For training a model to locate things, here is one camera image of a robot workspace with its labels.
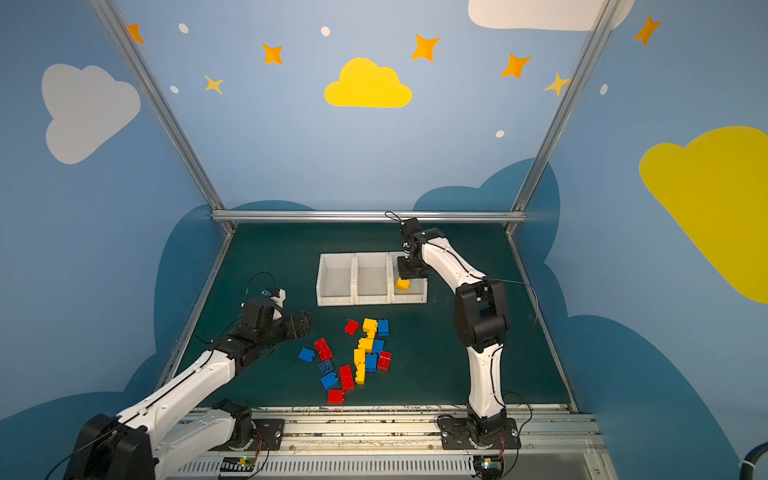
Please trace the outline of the yellow lego top brick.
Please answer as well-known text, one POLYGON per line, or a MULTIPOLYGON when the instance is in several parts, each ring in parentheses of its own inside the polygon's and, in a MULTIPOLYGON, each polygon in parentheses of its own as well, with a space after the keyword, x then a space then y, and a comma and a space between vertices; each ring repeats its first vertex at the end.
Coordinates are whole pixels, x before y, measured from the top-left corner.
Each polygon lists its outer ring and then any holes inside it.
POLYGON ((365 318, 362 324, 362 331, 368 338, 374 338, 378 331, 378 321, 370 318, 365 318))

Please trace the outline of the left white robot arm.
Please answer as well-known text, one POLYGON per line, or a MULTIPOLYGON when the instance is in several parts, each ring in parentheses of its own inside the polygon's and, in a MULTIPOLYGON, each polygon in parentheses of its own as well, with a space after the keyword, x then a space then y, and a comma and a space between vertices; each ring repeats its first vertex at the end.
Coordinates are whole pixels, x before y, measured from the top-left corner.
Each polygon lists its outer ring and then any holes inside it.
POLYGON ((286 293, 272 287, 246 301, 234 329, 184 371, 115 416, 98 414, 81 429, 67 479, 165 479, 204 452, 256 444, 251 408, 224 400, 199 420, 178 423, 211 393, 278 343, 305 337, 312 316, 286 313, 286 293))

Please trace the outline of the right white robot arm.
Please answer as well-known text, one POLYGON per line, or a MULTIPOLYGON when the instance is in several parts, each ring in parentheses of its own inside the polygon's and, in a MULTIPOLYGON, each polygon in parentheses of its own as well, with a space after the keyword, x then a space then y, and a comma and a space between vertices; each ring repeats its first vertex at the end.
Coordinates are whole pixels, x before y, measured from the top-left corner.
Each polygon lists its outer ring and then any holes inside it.
POLYGON ((507 425, 501 359, 511 320, 503 282, 472 267, 439 229, 425 229, 416 218, 398 224, 405 252, 400 277, 437 273, 454 293, 454 329, 469 361, 468 430, 476 444, 487 444, 507 425))

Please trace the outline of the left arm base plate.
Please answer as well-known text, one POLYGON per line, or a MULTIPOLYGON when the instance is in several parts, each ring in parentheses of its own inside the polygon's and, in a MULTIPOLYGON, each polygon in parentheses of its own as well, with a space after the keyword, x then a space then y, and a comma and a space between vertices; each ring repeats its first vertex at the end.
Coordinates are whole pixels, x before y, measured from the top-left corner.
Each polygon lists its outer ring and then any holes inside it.
POLYGON ((236 427, 234 439, 212 448, 212 451, 249 452, 256 450, 279 451, 284 435, 285 420, 254 418, 251 426, 236 427))

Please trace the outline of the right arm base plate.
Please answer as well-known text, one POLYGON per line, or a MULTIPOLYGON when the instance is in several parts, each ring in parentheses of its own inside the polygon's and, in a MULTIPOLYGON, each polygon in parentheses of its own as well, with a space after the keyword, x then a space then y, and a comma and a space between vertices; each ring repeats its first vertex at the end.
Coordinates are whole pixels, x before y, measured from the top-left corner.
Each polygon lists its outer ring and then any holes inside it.
POLYGON ((517 423, 506 419, 502 427, 482 430, 468 418, 440 415, 435 421, 444 450, 502 450, 521 447, 517 423))

